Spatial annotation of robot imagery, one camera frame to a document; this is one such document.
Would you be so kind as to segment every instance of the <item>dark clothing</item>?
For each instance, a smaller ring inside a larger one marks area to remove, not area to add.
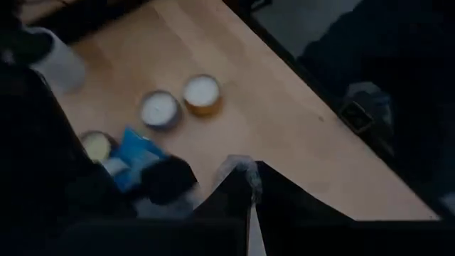
[[[423,183],[455,169],[455,23],[448,7],[364,0],[299,58],[339,99],[361,81],[391,95],[395,156]]]

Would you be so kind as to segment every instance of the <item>wooden tabletop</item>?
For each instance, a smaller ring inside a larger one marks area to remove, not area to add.
[[[87,82],[58,99],[75,131],[120,138],[132,126],[185,159],[205,195],[228,154],[247,154],[352,218],[438,218],[221,0],[151,1],[74,49]],[[166,134],[141,123],[144,93],[163,89],[180,99],[199,73],[222,84],[219,115],[186,111]]]

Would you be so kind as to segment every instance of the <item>white cup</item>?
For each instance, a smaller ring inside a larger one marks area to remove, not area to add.
[[[59,37],[46,28],[23,29],[29,33],[47,33],[52,36],[51,51],[40,61],[30,65],[30,68],[44,77],[54,94],[70,92],[84,84],[85,66],[83,60]]]

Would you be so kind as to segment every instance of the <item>black object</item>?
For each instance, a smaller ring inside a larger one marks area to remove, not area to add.
[[[191,167],[175,156],[142,171],[141,187],[151,202],[166,205],[189,191],[198,181]]]
[[[43,78],[0,63],[0,85],[5,250],[37,252],[77,221],[136,215],[85,155]]]
[[[149,0],[77,0],[34,21],[50,29],[64,43],[73,43]]]

